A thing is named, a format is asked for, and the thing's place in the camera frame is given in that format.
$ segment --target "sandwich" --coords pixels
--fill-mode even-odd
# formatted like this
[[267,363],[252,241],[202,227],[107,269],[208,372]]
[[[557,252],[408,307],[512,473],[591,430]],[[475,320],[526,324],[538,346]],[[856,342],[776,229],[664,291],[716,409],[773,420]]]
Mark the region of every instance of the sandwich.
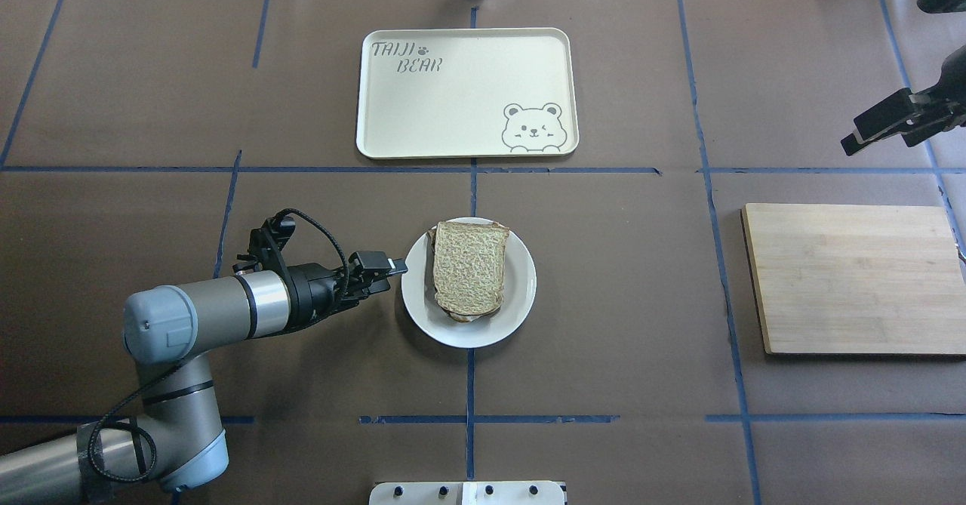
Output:
[[441,222],[430,231],[435,302],[456,322],[503,305],[503,255],[510,229],[499,223]]

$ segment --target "blue tape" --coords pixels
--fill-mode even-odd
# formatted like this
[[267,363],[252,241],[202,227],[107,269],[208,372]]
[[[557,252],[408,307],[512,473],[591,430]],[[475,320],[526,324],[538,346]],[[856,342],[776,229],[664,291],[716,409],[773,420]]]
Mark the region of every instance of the blue tape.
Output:
[[34,59],[34,67],[31,68],[30,75],[27,76],[27,85],[24,86],[23,94],[20,95],[20,105],[17,105],[17,112],[14,113],[14,120],[10,125],[10,131],[7,132],[7,143],[4,143],[3,152],[0,152],[0,168],[3,168],[4,164],[6,164],[11,146],[14,145],[14,136],[17,134],[17,126],[20,126],[20,117],[23,116],[24,107],[27,107],[27,98],[30,97],[30,90],[34,88],[37,72],[41,69],[41,61],[44,59],[44,52],[48,49],[48,43],[51,41],[51,34],[54,32],[54,26],[57,23],[57,18],[60,16],[62,6],[63,0],[57,0],[57,5],[54,6],[54,12],[51,14],[51,21],[48,23],[48,30],[44,34],[44,40],[41,41],[41,48],[37,51],[37,58]]
[[[111,416],[107,420],[117,422],[125,418],[128,417]],[[80,423],[93,423],[99,420],[100,416],[87,416],[83,414],[0,416],[0,423],[70,423],[70,425],[79,425]],[[222,416],[221,423],[236,426],[251,425],[251,423],[255,423],[255,416]]]
[[[860,420],[881,421],[942,421],[966,422],[966,413],[946,412],[825,412],[797,414],[753,414],[752,422],[855,422]],[[704,417],[708,423],[739,423],[737,414],[710,414]]]
[[616,414],[574,414],[558,416],[525,414],[483,414],[475,417],[476,423],[613,423],[620,420]]
[[262,21],[258,24],[258,40],[255,41],[255,55],[251,58],[251,68],[258,69],[262,57],[262,38],[265,37],[265,22],[269,19],[269,0],[262,2]]
[[[473,425],[477,423],[614,423],[620,420],[617,414],[475,414]],[[402,415],[402,416],[360,416],[362,425],[369,423],[466,423],[463,415]]]
[[704,176],[704,189],[708,200],[708,213],[711,216],[711,231],[715,240],[715,256],[718,258],[718,277],[721,288],[724,289],[724,304],[728,311],[728,333],[731,336],[731,364],[734,368],[734,381],[738,390],[738,406],[741,409],[741,426],[745,436],[745,454],[748,461],[748,472],[752,482],[752,498],[755,505],[761,504],[761,490],[758,484],[758,463],[755,461],[755,443],[752,440],[752,422],[748,415],[748,398],[745,394],[745,379],[741,370],[741,353],[738,348],[738,333],[734,325],[734,310],[731,308],[731,292],[728,290],[728,271],[725,270],[725,252],[721,247],[721,230],[718,228],[718,210],[715,209],[714,189],[711,185],[711,165],[708,162],[708,151],[704,141],[704,130],[701,119],[697,114],[697,82],[694,81],[694,62],[691,61],[691,43],[688,40],[687,17],[684,10],[684,0],[677,0],[678,15],[681,20],[681,38],[684,44],[685,61],[688,68],[688,82],[691,86],[691,105],[694,109],[694,129],[700,143],[701,172]]
[[469,160],[469,216],[476,216],[476,158]]
[[12,174],[228,174],[232,168],[182,167],[123,167],[123,165],[11,165],[4,172]]
[[235,201],[235,183],[238,182],[238,166],[242,164],[242,151],[235,155],[235,164],[232,166],[232,180],[228,182],[228,198],[225,199],[225,214],[221,219],[221,234],[218,236],[218,252],[214,257],[214,271],[211,278],[217,279],[221,275],[221,261],[225,253],[225,233],[228,231],[228,216],[232,213],[232,203]]
[[896,64],[900,68],[900,75],[903,77],[903,84],[911,88],[912,85],[909,83],[909,75],[905,69],[905,62],[903,62],[903,55],[900,53],[900,44],[896,40],[896,33],[893,31],[893,21],[889,16],[889,6],[886,5],[886,0],[879,0],[879,7],[882,9],[882,17],[886,23],[886,33],[889,34],[889,43],[893,45],[893,55],[896,57]]
[[335,165],[335,167],[273,167],[272,165],[249,165],[241,168],[246,174],[468,174],[472,167],[424,168],[424,167],[370,167],[370,165]]
[[934,174],[932,168],[710,168],[712,174]]
[[359,423],[466,423],[463,415],[360,416]]
[[466,350],[466,480],[476,477],[475,451],[476,437],[476,349]]
[[656,174],[656,168],[479,168],[483,174]]

